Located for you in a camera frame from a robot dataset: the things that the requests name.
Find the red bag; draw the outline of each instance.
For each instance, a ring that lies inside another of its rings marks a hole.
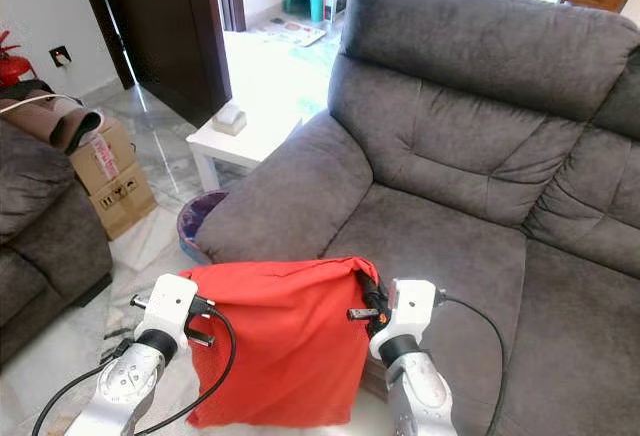
[[[363,307],[357,270],[378,282],[373,264],[360,258],[219,264],[183,273],[198,284],[198,294],[216,302],[237,335],[227,380],[189,423],[347,423],[369,344],[365,323],[346,317],[347,309]],[[224,370],[230,339],[217,318],[197,318],[191,327],[216,337],[211,348],[191,346],[203,393]]]

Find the black cable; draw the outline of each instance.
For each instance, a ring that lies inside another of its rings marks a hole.
[[[453,303],[460,304],[470,309],[474,313],[476,313],[478,316],[484,319],[487,323],[489,323],[489,325],[495,331],[496,336],[498,336],[498,341],[500,342],[500,353],[502,356],[502,374],[500,375],[500,389],[498,390],[498,399],[496,400],[496,405],[493,408],[493,416],[491,416],[491,422],[489,423],[489,427],[487,428],[487,432],[485,433],[485,436],[493,436],[498,427],[498,419],[500,418],[500,413],[502,412],[502,405],[504,404],[504,392],[506,387],[505,383],[507,380],[507,349],[504,344],[504,339],[502,338],[502,334],[500,333],[500,330],[498,329],[498,326],[496,325],[496,323],[494,323],[493,320],[489,316],[484,314],[482,311],[474,308],[471,304],[467,303],[466,301],[462,301],[458,298],[454,298],[453,296],[449,296],[448,294],[445,294],[445,293],[441,293],[441,295],[444,296],[445,301],[451,301]]]
[[[51,398],[49,400],[47,405],[44,407],[44,409],[40,413],[40,416],[38,416],[38,420],[36,421],[36,424],[33,427],[33,430],[31,431],[31,436],[38,436],[38,433],[40,432],[40,428],[42,427],[42,423],[44,423],[44,419],[47,417],[47,414],[49,414],[49,411],[51,411],[51,408],[53,408],[53,405],[56,404],[58,402],[58,400],[62,396],[64,396],[64,394],[67,391],[69,391],[74,386],[80,384],[85,379],[89,379],[91,376],[93,376],[95,374],[98,374],[110,362],[111,361],[106,361],[106,362],[102,363],[100,366],[98,366],[97,368],[94,368],[91,371],[88,371],[88,372],[84,373],[82,376],[78,376],[76,379],[74,379],[70,383],[67,383],[60,391],[58,391],[56,394],[54,394],[53,398]]]
[[[231,371],[231,367],[233,366],[233,362],[236,359],[236,333],[233,330],[233,326],[231,326],[231,322],[227,319],[227,317],[218,312],[217,310],[214,310],[212,313],[213,316],[217,317],[218,319],[220,319],[226,329],[227,329],[227,333],[229,333],[229,338],[231,339],[231,353],[229,354],[229,359],[227,360],[227,365],[224,368],[224,371],[222,372],[222,374],[220,375],[220,377],[218,378],[218,380],[215,382],[215,384],[213,386],[211,386],[211,388],[209,388],[208,390],[206,390],[204,393],[202,393],[202,395],[196,399],[193,403],[191,403],[189,406],[185,407],[184,409],[181,409],[180,411],[178,411],[176,414],[174,414],[173,416],[159,422],[158,424],[151,426],[150,428],[147,429],[143,429],[140,432],[137,432],[134,434],[134,436],[146,436],[147,434],[151,434],[161,428],[164,428],[165,426],[173,423],[176,419],[180,419],[182,416],[184,416],[185,414],[193,411],[193,409],[195,409],[197,406],[199,406],[200,404],[202,404],[202,402],[204,402],[204,400],[206,400],[209,396],[211,396],[213,393],[216,392],[216,390],[222,385],[222,383],[224,383],[225,379],[227,379],[227,376],[229,375],[229,372]]]

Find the wooden door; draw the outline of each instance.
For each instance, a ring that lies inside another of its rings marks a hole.
[[[200,127],[231,87],[217,0],[107,0],[138,82]]]

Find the gray sofa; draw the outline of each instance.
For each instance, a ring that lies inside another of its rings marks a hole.
[[[106,286],[111,266],[67,157],[0,119],[0,363]]]
[[[359,255],[505,335],[503,436],[640,434],[640,32],[535,0],[350,0],[329,108],[233,188],[216,262]],[[434,314],[461,436],[484,434],[495,335]],[[363,384],[383,394],[368,361]]]

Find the white side table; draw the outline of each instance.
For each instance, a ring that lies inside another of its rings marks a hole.
[[[220,189],[213,158],[253,169],[301,124],[300,115],[289,111],[277,115],[247,113],[247,125],[237,136],[230,136],[215,131],[211,121],[207,121],[187,136],[202,187],[205,191]]]

